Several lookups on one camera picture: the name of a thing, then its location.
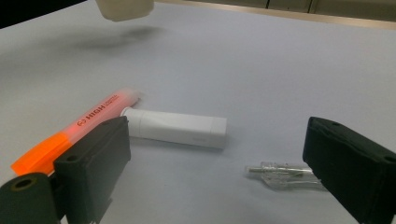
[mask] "highlighter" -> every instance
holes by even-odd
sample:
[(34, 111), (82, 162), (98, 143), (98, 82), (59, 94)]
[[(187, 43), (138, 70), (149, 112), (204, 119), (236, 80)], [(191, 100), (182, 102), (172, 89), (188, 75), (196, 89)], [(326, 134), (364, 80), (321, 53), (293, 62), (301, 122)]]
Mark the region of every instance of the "highlighter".
[(51, 174), (53, 162), (67, 149), (101, 122), (118, 117), (125, 107), (134, 105), (138, 99), (138, 91), (130, 89), (112, 93), (69, 126), (31, 148), (11, 168), (17, 175), (33, 172)]

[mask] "orange highlighter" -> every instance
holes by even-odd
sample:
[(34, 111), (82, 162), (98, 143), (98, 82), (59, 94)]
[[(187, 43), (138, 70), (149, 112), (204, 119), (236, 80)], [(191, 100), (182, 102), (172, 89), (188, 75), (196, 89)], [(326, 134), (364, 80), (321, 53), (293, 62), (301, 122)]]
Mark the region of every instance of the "orange highlighter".
[(53, 162), (67, 149), (101, 122), (118, 117), (125, 107), (134, 105), (138, 99), (139, 92), (130, 89), (112, 93), (81, 118), (30, 149), (11, 168), (17, 175), (33, 172), (51, 174)]

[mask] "white eraser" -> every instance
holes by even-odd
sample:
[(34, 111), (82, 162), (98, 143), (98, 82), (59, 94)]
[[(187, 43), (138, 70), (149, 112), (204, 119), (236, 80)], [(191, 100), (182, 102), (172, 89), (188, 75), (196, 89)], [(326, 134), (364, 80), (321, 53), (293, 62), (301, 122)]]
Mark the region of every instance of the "white eraser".
[(227, 119), (125, 108), (129, 135), (200, 147), (225, 147)]

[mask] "white object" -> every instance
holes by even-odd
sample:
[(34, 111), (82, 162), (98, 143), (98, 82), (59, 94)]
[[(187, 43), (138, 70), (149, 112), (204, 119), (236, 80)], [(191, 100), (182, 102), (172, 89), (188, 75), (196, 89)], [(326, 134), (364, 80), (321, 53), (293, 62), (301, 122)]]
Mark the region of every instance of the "white object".
[(128, 21), (147, 16), (154, 7), (153, 0), (96, 0), (103, 15), (111, 21)]
[(200, 147), (225, 147), (227, 119), (137, 110), (121, 112), (129, 120), (129, 135)]

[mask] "white table surface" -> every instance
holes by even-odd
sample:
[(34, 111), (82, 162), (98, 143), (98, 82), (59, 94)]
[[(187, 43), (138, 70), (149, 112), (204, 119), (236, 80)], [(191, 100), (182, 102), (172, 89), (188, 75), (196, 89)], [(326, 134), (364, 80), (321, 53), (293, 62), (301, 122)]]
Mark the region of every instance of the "white table surface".
[(349, 224), (330, 193), (273, 191), (245, 165), (302, 162), (311, 116), (396, 148), (396, 31), (156, 3), (114, 23), (94, 1), (0, 30), (0, 184), (111, 92), (228, 119), (224, 150), (131, 138), (101, 223)]

